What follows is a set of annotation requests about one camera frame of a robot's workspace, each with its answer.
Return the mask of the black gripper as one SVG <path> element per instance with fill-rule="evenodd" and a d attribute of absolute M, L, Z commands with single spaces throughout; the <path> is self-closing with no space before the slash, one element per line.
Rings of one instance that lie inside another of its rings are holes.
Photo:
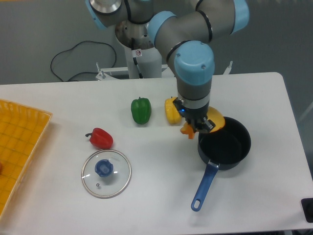
<path fill-rule="evenodd" d="M 181 127 L 180 132 L 187 135 L 189 139 L 193 139 L 197 131 L 209 133 L 216 127 L 216 124 L 207 118 L 208 103 L 200 108 L 188 108 L 179 98 L 176 98 L 173 103 L 179 114 L 187 122 Z"/>

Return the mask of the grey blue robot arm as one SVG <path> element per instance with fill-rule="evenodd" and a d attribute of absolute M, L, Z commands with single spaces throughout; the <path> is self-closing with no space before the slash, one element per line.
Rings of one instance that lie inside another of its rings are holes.
<path fill-rule="evenodd" d="M 183 134 L 192 139 L 196 132 L 216 129 L 207 116 L 215 70 L 209 43 L 247 26 L 246 1 L 193 0 L 194 11 L 180 18 L 170 11 L 154 13 L 151 0 L 88 0 L 85 4 L 100 28 L 128 21 L 147 29 L 152 45 L 176 77 L 174 106 L 186 121 Z"/>

